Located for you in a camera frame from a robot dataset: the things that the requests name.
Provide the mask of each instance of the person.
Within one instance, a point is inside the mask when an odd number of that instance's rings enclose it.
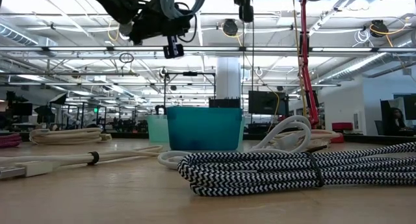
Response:
[[[410,135],[410,128],[404,124],[403,112],[399,108],[390,108],[389,122],[386,133],[390,136]]]

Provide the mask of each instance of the black cable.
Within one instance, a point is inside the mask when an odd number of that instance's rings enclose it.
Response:
[[[175,4],[178,4],[178,5],[183,5],[183,6],[185,6],[188,10],[190,10],[189,6],[188,6],[186,3],[181,3],[181,2],[178,2],[178,3],[175,3]],[[185,40],[185,39],[182,39],[180,36],[177,36],[177,38],[178,38],[180,41],[185,42],[185,43],[190,43],[190,42],[192,42],[192,41],[195,39],[195,36],[196,36],[196,27],[197,27],[197,24],[198,24],[198,19],[197,19],[197,17],[196,17],[196,14],[194,15],[194,17],[195,17],[195,29],[194,29],[194,34],[192,35],[192,38],[191,38],[190,40]]]

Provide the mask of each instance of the ceiling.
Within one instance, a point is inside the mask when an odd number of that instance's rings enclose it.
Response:
[[[195,3],[195,0],[176,1],[184,2],[190,6]],[[368,27],[373,19],[382,19],[390,31],[400,30],[406,23],[406,28],[391,35],[394,43],[396,38],[409,33],[413,29],[413,23],[416,22],[414,17],[415,0],[377,0],[370,4],[357,1],[348,7],[340,8],[338,12],[332,12],[337,2],[338,0],[322,0],[307,4],[307,26],[309,29],[320,19],[325,19],[325,22],[321,23],[311,33],[311,47],[388,47],[389,44],[385,37],[371,37],[369,40],[365,40],[364,43],[358,43],[358,36],[365,38],[365,32],[358,35],[359,30],[364,26]],[[243,34],[242,23],[238,17],[238,6],[234,5],[232,0],[206,0],[199,14],[200,30],[197,31],[193,42],[183,44],[185,46],[232,47],[238,47],[240,43],[246,47],[294,47],[296,45],[295,31],[291,30],[291,27],[294,25],[292,0],[253,0],[252,5],[254,7],[255,20],[253,23],[245,24],[244,40],[243,36],[241,36],[239,42],[237,38],[227,37],[221,30],[221,24],[225,19],[235,19],[240,33]],[[300,5],[298,5],[296,3],[297,11],[300,10]],[[328,12],[331,13],[331,16],[326,18],[325,16]],[[69,18],[63,16],[62,13],[67,14]],[[0,9],[0,20],[0,22],[6,22],[19,28],[27,35],[49,38],[59,46],[131,46],[131,42],[118,36],[118,23],[95,0],[3,0],[3,5]],[[300,15],[297,15],[296,23],[300,27]],[[51,28],[52,24],[56,27],[55,30]],[[193,33],[194,19],[191,20],[191,24],[191,31],[186,35],[188,39]],[[2,36],[0,36],[0,44],[1,46],[21,46]],[[160,36],[145,40],[143,46],[160,47],[166,44],[166,38]],[[94,82],[94,76],[83,76],[79,79],[74,79],[59,75],[62,72],[79,70],[88,73],[119,73],[118,75],[107,75],[100,78],[109,83],[158,83],[161,82],[159,76],[161,68],[165,68],[169,72],[215,72],[216,58],[219,56],[215,53],[196,53],[182,58],[166,60],[160,53],[136,52],[134,54],[136,59],[131,64],[123,64],[118,59],[120,53],[116,52],[59,52],[56,54],[56,57],[49,58],[48,65],[47,57],[45,56],[15,51],[6,55],[13,56],[12,58],[17,60],[24,60],[27,66],[22,66],[19,69],[15,69],[14,66],[2,66],[2,70],[43,72],[47,68],[53,69],[56,75],[44,77],[43,79],[47,81]],[[241,64],[244,63],[244,68],[246,69],[244,73],[246,75],[245,81],[247,82],[251,82],[250,64],[252,60],[254,61],[253,66],[256,69],[261,69],[261,77],[265,82],[282,84],[296,84],[298,82],[298,59],[294,54],[289,56],[256,55],[253,59],[251,54],[247,53],[245,60],[243,60],[243,55],[239,55],[239,57]],[[354,56],[347,55],[334,57],[331,54],[322,54],[320,56],[311,56],[309,71],[312,79],[323,76],[353,59],[355,59]],[[136,73],[137,76],[125,75],[129,71]],[[38,82],[36,79],[27,79],[25,77],[12,77],[12,81],[21,81],[22,78],[24,81]],[[257,76],[254,75],[253,79],[255,83],[261,83]],[[179,99],[181,94],[197,93],[189,95],[190,105],[206,105],[207,97],[214,92],[207,78],[202,76],[178,76],[172,82],[206,82],[206,86],[177,87],[176,91],[169,91],[172,98],[171,103]],[[68,90],[74,89],[64,85],[60,87]],[[135,97],[146,98],[149,106],[163,102],[161,99],[163,95],[159,93],[163,87],[129,85],[121,86],[122,91],[103,90],[100,86],[77,88],[80,91],[93,93],[93,96],[96,97],[127,97],[125,94],[128,92]],[[243,92],[247,93],[250,88],[244,88]],[[84,97],[76,93],[73,95],[74,97]]]

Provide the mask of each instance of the desk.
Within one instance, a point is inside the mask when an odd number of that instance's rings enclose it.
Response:
[[[257,142],[244,142],[245,146]],[[1,156],[124,150],[147,140],[113,140],[79,146],[29,146]],[[332,151],[375,145],[339,144]],[[249,195],[198,197],[176,171],[154,158],[77,166],[0,182],[1,223],[400,223],[414,224],[414,187],[338,186]]]

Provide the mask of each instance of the cable tie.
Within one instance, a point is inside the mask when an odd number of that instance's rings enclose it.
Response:
[[[92,159],[91,162],[87,163],[87,165],[93,166],[99,161],[99,154],[96,151],[89,153],[94,157],[94,159]]]
[[[309,153],[309,152],[303,152],[303,154],[306,154],[307,157],[311,160],[312,166],[315,169],[315,172],[317,174],[317,179],[319,182],[318,188],[321,188],[325,185],[324,179],[322,178],[322,172],[318,166],[317,160],[315,159],[315,157]]]

